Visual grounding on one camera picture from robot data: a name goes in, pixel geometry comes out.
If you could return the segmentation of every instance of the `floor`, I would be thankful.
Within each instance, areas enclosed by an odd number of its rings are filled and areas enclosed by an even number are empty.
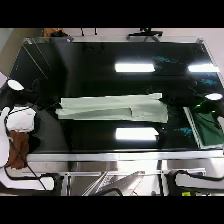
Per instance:
[[[221,73],[224,75],[224,28],[155,28],[153,30],[161,30],[164,32],[164,36],[198,36],[203,37],[213,55],[217,66]],[[79,28],[65,28],[65,33],[71,36],[80,36],[81,30]],[[85,35],[94,35],[94,28],[83,29]],[[139,28],[98,28],[97,33],[101,36],[108,35],[128,35],[129,33],[138,32]],[[36,172],[66,172],[69,171],[69,167],[72,167],[72,171],[106,171],[106,170],[156,170],[158,161],[136,161],[136,162],[118,162],[112,163],[73,163],[68,166],[65,162],[60,163],[30,163],[30,166]],[[207,175],[220,177],[224,175],[224,159],[200,159],[200,160],[169,160],[163,161],[162,169],[180,169],[180,168],[205,168]],[[73,194],[82,194],[91,181],[83,181],[74,179]],[[139,189],[141,192],[150,194],[153,186],[155,185],[155,179],[150,179],[145,187],[141,186]]]

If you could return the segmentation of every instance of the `brown object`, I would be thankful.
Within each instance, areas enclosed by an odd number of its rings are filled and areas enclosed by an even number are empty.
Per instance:
[[[44,28],[44,37],[50,37],[53,32],[60,30],[64,33],[64,28]]]
[[[22,169],[27,166],[26,155],[29,152],[29,135],[24,132],[10,131],[10,137],[13,139],[13,145],[10,145],[9,159],[5,167]]]

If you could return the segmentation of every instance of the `table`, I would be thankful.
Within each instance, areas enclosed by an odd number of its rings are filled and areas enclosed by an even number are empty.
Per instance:
[[[191,72],[188,66],[212,64],[206,43],[196,37],[63,37],[26,38],[10,77],[30,88],[37,79],[41,97],[98,97],[161,92],[174,100],[168,122],[59,121],[38,112],[41,144],[30,161],[116,161],[138,159],[210,158],[222,156],[217,142],[201,148],[188,112],[200,100],[196,95],[221,93],[218,72]],[[153,73],[116,73],[115,63],[152,63]],[[154,127],[159,142],[118,142],[117,127]]]

